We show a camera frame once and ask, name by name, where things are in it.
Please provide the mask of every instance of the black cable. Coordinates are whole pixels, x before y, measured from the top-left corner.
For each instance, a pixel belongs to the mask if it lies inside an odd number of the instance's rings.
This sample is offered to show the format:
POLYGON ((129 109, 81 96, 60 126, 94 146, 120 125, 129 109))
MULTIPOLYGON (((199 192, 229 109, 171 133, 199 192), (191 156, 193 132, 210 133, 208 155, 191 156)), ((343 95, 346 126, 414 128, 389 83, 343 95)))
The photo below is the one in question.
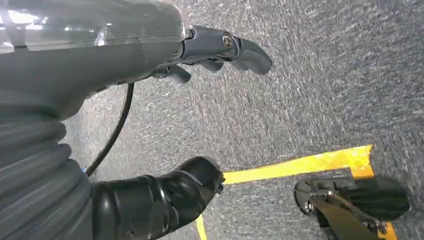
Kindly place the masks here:
POLYGON ((128 88, 126 89, 125 102, 123 104, 119 121, 116 124, 116 127, 113 130, 112 135, 110 135, 110 138, 104 146, 103 150, 98 153, 97 157, 85 169, 84 173, 87 174, 87 176, 91 176, 91 174, 94 173, 94 171, 102 163, 103 159, 105 159, 106 155, 108 155, 109 151, 112 149, 112 146, 117 141, 118 136, 121 133, 122 128, 124 127, 125 121, 127 120, 128 114, 130 113, 131 102, 133 101, 133 93, 134 83, 129 83, 128 88))

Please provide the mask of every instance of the screw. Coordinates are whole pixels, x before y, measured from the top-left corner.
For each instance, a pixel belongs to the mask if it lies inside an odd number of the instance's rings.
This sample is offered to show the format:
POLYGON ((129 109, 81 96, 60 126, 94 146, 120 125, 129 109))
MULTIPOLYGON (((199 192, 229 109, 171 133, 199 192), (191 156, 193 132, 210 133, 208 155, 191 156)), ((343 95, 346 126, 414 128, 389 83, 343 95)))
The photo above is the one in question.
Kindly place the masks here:
POLYGON ((231 46, 233 45, 233 37, 228 32, 225 32, 222 35, 222 41, 226 48, 231 48, 231 46))

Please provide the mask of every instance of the transparent plastic cover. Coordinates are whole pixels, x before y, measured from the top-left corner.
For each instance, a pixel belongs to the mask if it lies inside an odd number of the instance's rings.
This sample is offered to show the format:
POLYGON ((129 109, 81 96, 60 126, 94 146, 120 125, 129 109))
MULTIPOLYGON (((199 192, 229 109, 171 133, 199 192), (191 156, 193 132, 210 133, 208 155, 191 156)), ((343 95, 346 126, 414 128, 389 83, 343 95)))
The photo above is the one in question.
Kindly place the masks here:
POLYGON ((160 0, 10 0, 0 11, 0 54, 179 42, 189 24, 160 0))

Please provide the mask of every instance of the yellow floor marking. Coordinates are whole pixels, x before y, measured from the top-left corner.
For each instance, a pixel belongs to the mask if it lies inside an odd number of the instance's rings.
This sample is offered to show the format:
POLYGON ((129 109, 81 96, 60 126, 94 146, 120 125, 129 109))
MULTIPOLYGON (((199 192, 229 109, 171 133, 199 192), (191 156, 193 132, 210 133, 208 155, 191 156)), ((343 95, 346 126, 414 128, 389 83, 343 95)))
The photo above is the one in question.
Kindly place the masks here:
POLYGON ((200 240, 208 240, 206 237, 205 224, 203 223, 203 216, 200 216, 196 219, 197 232, 199 233, 200 240))
POLYGON ((397 240, 398 239, 396 237, 395 228, 393 228, 392 223, 386 222, 386 229, 387 229, 386 234, 382 234, 381 232, 378 232, 379 238, 383 238, 383 239, 386 239, 386 240, 397 240))
MULTIPOLYGON (((354 178, 373 177, 374 171, 371 168, 369 157, 372 147, 372 145, 353 147, 254 169, 224 172, 224 184, 239 184, 343 168, 350 168, 354 178)), ((208 240, 202 215, 196 219, 196 226, 200 240, 208 240)), ((387 222, 387 234, 379 232, 378 236, 386 240, 397 240, 395 230, 390 222, 387 222)))
POLYGON ((358 169, 370 163, 372 145, 321 153, 254 169, 224 173, 224 184, 238 184, 256 180, 281 178, 297 174, 334 169, 358 169))

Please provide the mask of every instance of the gray carpet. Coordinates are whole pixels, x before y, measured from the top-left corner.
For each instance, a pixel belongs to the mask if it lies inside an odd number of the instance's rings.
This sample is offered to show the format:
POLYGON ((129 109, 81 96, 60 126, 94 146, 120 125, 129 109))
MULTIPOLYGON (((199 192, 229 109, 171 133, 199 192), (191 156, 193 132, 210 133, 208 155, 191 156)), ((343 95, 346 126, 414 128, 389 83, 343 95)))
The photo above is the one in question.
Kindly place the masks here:
MULTIPOLYGON (((159 175, 197 155, 228 171, 374 144, 375 173, 413 194, 412 212, 394 223, 398 239, 424 239, 424 6, 283 2, 177 0, 193 24, 259 43, 274 68, 256 76, 187 67, 186 85, 137 83, 128 122, 95 179, 159 175)), ((124 95, 123 86, 102 92, 66 122, 82 165, 105 144, 124 95)), ((227 186, 205 212, 208 239, 324 239, 295 207, 299 178, 227 186)), ((199 237, 191 224, 163 239, 199 237)))

